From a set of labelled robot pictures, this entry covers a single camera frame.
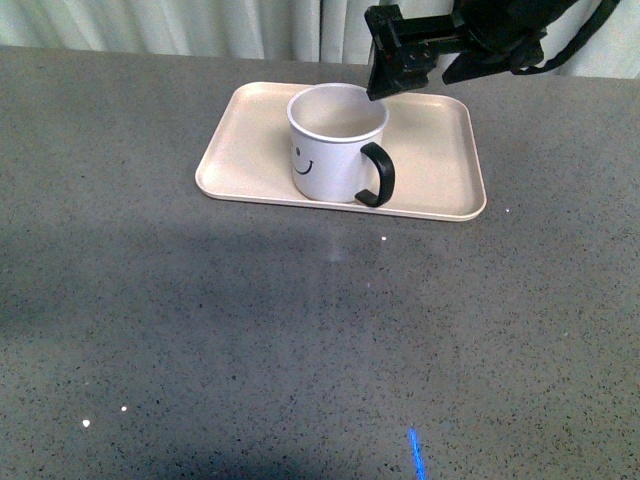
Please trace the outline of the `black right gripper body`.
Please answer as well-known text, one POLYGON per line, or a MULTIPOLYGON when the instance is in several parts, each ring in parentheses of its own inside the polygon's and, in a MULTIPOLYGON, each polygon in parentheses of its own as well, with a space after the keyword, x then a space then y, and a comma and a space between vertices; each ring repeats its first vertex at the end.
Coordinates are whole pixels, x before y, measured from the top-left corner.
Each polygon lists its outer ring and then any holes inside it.
POLYGON ((423 47, 437 56, 470 51, 511 53, 516 72, 542 60, 546 1, 456 1, 449 13, 407 18, 397 4, 373 6, 365 21, 375 47, 423 47))

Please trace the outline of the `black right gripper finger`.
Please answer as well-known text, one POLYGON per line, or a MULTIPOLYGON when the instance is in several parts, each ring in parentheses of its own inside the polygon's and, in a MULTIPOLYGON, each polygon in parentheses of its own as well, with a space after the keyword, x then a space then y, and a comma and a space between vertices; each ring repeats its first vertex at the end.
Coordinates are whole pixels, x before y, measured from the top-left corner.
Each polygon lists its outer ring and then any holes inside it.
POLYGON ((445 84, 455 84, 511 70, 511 53, 470 51, 460 53, 442 74, 445 84))
POLYGON ((428 48, 402 47, 395 50, 373 49, 373 64, 367 95, 371 101, 425 87, 429 73, 437 65, 437 56, 428 48))

